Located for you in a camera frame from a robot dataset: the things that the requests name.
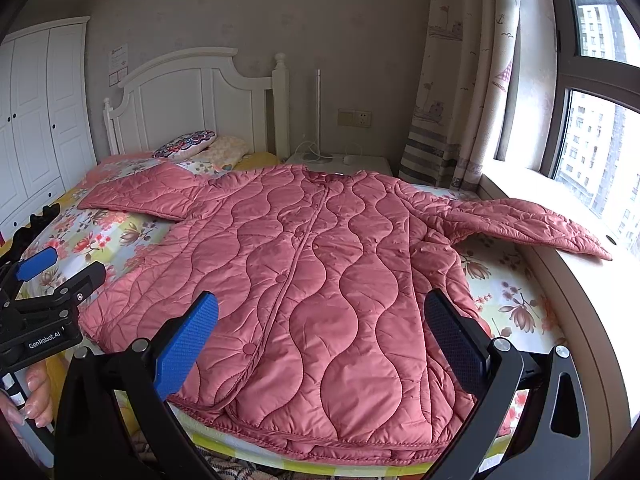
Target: pink quilted jacket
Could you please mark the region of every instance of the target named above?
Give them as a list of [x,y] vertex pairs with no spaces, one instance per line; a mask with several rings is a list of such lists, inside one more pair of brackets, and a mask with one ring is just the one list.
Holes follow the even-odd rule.
[[208,180],[166,163],[97,186],[80,207],[177,221],[82,313],[88,334],[123,350],[210,290],[220,321],[172,401],[316,462],[428,462],[460,427],[473,399],[422,321],[435,287],[478,319],[452,244],[486,233],[610,259],[539,205],[458,202],[364,171],[277,166]]

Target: white table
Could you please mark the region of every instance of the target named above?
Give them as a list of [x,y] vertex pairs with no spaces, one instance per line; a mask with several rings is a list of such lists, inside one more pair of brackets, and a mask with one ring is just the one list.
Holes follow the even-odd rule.
[[304,153],[295,153],[287,159],[287,164],[305,164],[311,171],[325,173],[353,174],[360,170],[377,171],[391,176],[389,163],[383,156],[349,155],[350,163],[344,163],[345,155],[332,153],[334,158],[330,162],[306,162],[302,160]]

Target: white windowsill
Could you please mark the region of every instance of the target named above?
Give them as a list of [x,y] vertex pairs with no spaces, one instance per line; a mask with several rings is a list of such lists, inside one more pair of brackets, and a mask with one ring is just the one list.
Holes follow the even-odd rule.
[[539,203],[586,227],[612,254],[613,261],[606,262],[551,248],[522,251],[556,306],[578,368],[589,412],[593,475],[608,462],[640,413],[640,262],[609,242],[605,236],[612,236],[611,231],[561,184],[498,160],[490,161],[483,172],[482,198]]

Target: white headboard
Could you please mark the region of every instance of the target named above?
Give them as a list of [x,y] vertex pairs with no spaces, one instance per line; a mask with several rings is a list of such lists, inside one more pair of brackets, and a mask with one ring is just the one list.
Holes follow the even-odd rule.
[[267,99],[273,91],[276,155],[289,156],[289,70],[276,54],[271,77],[243,77],[234,66],[236,48],[177,50],[138,67],[118,86],[116,109],[104,100],[104,123],[112,155],[156,150],[181,134],[213,130],[241,137],[252,152],[267,149]]

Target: bed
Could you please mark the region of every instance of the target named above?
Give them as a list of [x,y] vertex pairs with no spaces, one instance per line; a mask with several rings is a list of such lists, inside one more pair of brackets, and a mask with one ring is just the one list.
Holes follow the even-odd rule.
[[[235,53],[235,49],[228,48],[197,48],[167,54],[141,66],[121,82],[124,94],[117,108],[105,100],[104,120],[112,157],[58,200],[61,215],[27,254],[54,247],[58,263],[25,284],[23,296],[50,294],[66,278],[94,261],[102,262],[107,269],[105,285],[96,292],[100,294],[134,269],[164,238],[171,221],[144,214],[79,210],[76,205],[97,184],[158,164],[145,152],[176,135],[211,129],[244,139],[251,152],[270,151],[279,159],[289,155],[288,71],[284,55],[276,55],[272,76],[244,78],[233,66]],[[211,178],[226,172],[195,158],[178,165]],[[478,199],[467,192],[423,189],[462,200]],[[507,337],[517,348],[536,352],[548,352],[553,345],[564,342],[552,306],[513,243],[474,236],[456,246],[456,251],[474,301],[493,336]],[[489,455],[506,448],[525,400],[526,392],[515,396],[501,436]],[[126,410],[125,399],[121,404]],[[338,476],[418,474],[430,466],[418,463],[404,467],[351,467],[297,462],[208,428],[177,409],[176,412],[199,446],[266,466]],[[128,420],[134,429],[132,418]]]

